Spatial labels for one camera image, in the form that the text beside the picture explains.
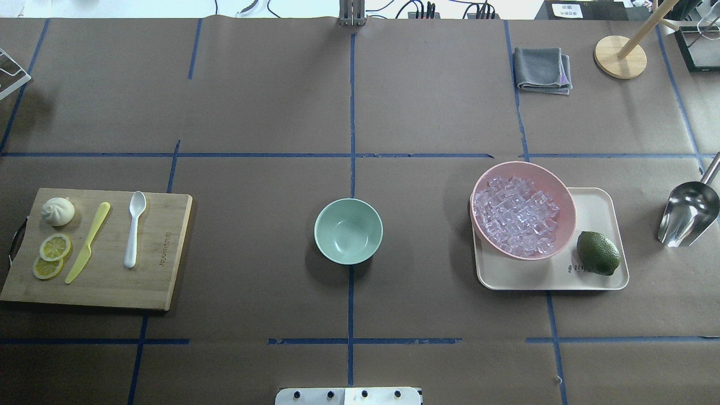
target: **mint green bowl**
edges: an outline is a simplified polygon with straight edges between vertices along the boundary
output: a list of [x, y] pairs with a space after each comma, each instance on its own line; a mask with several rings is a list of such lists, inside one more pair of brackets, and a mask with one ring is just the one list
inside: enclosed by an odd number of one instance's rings
[[339, 264], [368, 260], [382, 241], [382, 221], [367, 202], [343, 198], [328, 204], [315, 221], [315, 243]]

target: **gray cloth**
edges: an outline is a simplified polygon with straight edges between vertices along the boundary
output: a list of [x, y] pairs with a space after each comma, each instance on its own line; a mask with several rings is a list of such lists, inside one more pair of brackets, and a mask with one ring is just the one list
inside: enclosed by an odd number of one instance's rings
[[570, 57], [560, 48], [515, 48], [515, 83], [529, 92], [570, 94]]

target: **yellow knife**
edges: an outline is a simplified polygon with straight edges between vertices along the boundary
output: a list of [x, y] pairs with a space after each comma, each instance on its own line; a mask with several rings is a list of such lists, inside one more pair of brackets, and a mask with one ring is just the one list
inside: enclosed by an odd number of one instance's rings
[[93, 218], [92, 220], [92, 224], [90, 225], [90, 231], [88, 232], [88, 236], [85, 238], [83, 247], [80, 248], [80, 254], [75, 260], [73, 268], [70, 269], [70, 273], [68, 273], [68, 276], [65, 278], [65, 284], [70, 284], [71, 282], [73, 282], [73, 280], [75, 280], [75, 277], [78, 277], [80, 272], [83, 271], [83, 268], [85, 267], [85, 264], [88, 263], [88, 260], [90, 260], [90, 255], [92, 254], [92, 250], [90, 250], [90, 244], [92, 244], [93, 239], [95, 239], [95, 235], [97, 235], [97, 231], [100, 229], [100, 225], [102, 225], [102, 223], [105, 221], [105, 217], [107, 217], [107, 213], [109, 211], [110, 203], [101, 202], [100, 206], [95, 212], [95, 218]]

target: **pink bowl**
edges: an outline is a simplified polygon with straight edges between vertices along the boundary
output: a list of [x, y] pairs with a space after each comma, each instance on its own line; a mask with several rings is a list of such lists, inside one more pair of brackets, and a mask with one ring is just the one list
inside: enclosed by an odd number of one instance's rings
[[[503, 251], [499, 246], [494, 244], [487, 235], [485, 235], [474, 215], [475, 202], [473, 197], [476, 192], [484, 190], [488, 187], [488, 180], [497, 176], [505, 177], [506, 179], [516, 176], [521, 179], [532, 180], [535, 182], [535, 190], [542, 191], [546, 195], [552, 197], [553, 202], [555, 202], [555, 204], [560, 208], [557, 216], [553, 218], [553, 220], [557, 222], [557, 228], [554, 232], [555, 241], [553, 242], [555, 249], [547, 252], [546, 254], [535, 253], [535, 255], [530, 257], [520, 257]], [[480, 236], [484, 242], [487, 242], [490, 246], [497, 249], [505, 256], [517, 260], [541, 260], [554, 256], [557, 252], [563, 250], [570, 242], [570, 238], [572, 238], [572, 235], [575, 232], [575, 223], [577, 222], [575, 202], [572, 200], [570, 191], [567, 187], [565, 187], [565, 184], [563, 184], [557, 176], [544, 167], [525, 161], [508, 161], [501, 163], [489, 168], [482, 176], [480, 176], [477, 183], [475, 183], [475, 187], [472, 189], [472, 194], [470, 195], [470, 218], [472, 221], [472, 227], [475, 229], [475, 233]]]

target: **round wooden base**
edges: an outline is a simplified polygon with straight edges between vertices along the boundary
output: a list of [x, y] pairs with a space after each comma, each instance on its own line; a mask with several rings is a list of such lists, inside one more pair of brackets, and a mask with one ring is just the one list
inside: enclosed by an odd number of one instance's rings
[[628, 41], [629, 38], [620, 35], [603, 38], [595, 46], [595, 63], [612, 77], [618, 79], [637, 77], [647, 66], [647, 55], [638, 45], [624, 59], [619, 59], [618, 52]]

